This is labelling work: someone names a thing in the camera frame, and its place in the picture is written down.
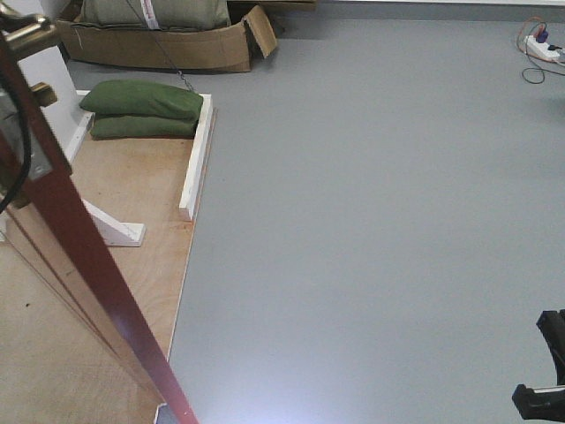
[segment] wall baseboard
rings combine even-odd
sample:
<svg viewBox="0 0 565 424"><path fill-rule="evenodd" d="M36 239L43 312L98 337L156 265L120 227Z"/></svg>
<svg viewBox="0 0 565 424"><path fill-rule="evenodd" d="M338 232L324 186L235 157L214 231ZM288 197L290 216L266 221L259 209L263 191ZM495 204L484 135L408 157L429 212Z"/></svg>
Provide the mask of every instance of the wall baseboard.
<svg viewBox="0 0 565 424"><path fill-rule="evenodd" d="M403 19L403 20L464 20L523 22L540 16L547 22L565 22L565 1L543 1L525 4L525 0L498 0L499 4L483 0L419 2L395 0L322 0L316 12L293 12L289 16L310 19Z"/></svg>

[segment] white wall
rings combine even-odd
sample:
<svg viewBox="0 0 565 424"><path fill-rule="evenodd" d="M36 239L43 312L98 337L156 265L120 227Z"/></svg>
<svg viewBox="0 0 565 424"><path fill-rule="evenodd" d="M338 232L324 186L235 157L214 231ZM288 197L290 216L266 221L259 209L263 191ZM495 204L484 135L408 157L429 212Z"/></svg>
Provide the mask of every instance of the white wall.
<svg viewBox="0 0 565 424"><path fill-rule="evenodd" d="M40 0L43 13L50 18L56 18L69 0Z"/></svg>
<svg viewBox="0 0 565 424"><path fill-rule="evenodd" d="M55 0L10 0L8 4L23 14L43 13L42 3L55 6ZM57 47L44 50L19 62L29 85L46 82L55 90L58 101L43 109L53 133L63 150L71 143L84 113L79 108L79 97Z"/></svg>

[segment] green sandbag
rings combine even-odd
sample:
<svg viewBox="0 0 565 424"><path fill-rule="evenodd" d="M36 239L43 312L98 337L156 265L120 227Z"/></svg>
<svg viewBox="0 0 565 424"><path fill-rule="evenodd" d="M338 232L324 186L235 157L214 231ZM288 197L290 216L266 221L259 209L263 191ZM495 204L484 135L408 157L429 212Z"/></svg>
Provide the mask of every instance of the green sandbag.
<svg viewBox="0 0 565 424"><path fill-rule="evenodd" d="M96 116L90 134L96 139L123 139L126 137L186 137L196 132L196 119L168 119L166 117Z"/></svg>
<svg viewBox="0 0 565 424"><path fill-rule="evenodd" d="M184 27L198 31L230 24L226 0L152 0L161 29ZM146 25L139 0L84 0L82 19L99 25Z"/></svg>
<svg viewBox="0 0 565 424"><path fill-rule="evenodd" d="M178 87L136 79L98 84L80 102L84 110L103 115L148 115L198 119L202 96Z"/></svg>

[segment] white label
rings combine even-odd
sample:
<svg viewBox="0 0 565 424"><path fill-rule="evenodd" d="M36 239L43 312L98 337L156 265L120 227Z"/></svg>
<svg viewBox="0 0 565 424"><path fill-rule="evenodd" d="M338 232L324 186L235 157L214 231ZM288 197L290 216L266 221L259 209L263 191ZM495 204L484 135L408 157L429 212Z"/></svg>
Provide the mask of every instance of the white label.
<svg viewBox="0 0 565 424"><path fill-rule="evenodd" d="M143 16L149 29L159 29L159 22L157 22L157 17L153 11L153 4L151 3L151 0L139 0L139 2L141 3Z"/></svg>

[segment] white bracket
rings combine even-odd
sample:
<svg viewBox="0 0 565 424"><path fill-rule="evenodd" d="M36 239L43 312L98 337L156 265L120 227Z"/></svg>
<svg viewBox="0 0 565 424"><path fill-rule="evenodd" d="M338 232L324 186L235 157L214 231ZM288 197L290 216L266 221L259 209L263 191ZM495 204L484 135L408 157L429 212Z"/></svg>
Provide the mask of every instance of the white bracket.
<svg viewBox="0 0 565 424"><path fill-rule="evenodd" d="M120 223L116 218L98 209L92 203L84 199L82 202L94 220L94 224L102 235L106 246L141 246L146 230L146 226L143 223Z"/></svg>

